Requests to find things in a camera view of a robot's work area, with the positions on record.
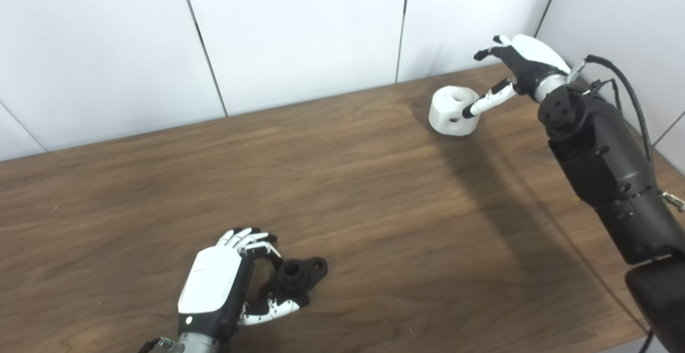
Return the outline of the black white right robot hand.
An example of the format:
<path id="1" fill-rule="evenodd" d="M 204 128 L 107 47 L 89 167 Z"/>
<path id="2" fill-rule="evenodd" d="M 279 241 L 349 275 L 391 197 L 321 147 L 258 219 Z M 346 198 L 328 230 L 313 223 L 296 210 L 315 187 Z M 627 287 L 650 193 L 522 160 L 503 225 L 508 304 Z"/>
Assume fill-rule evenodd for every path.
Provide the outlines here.
<path id="1" fill-rule="evenodd" d="M 465 107 L 461 112 L 462 118 L 475 118 L 517 95 L 528 95 L 541 103 L 556 88 L 569 85 L 572 70 L 542 41 L 523 34 L 513 39 L 496 35 L 493 41 L 489 48 L 480 49 L 473 58 L 476 61 L 489 56 L 499 58 L 511 71 L 511 77 L 498 82 Z"/>

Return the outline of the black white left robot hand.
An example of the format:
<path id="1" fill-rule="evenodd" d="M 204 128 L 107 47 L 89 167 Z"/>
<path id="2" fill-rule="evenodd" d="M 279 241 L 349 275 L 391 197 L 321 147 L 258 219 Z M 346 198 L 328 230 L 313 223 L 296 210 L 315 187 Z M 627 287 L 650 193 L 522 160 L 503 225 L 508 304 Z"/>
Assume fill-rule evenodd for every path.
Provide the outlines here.
<path id="1" fill-rule="evenodd" d="M 179 296 L 179 335 L 201 334 L 225 345 L 240 326 L 267 323 L 308 306 L 308 295 L 247 299 L 255 261 L 283 265 L 272 245 L 276 241 L 258 228 L 234 228 L 199 251 Z"/>

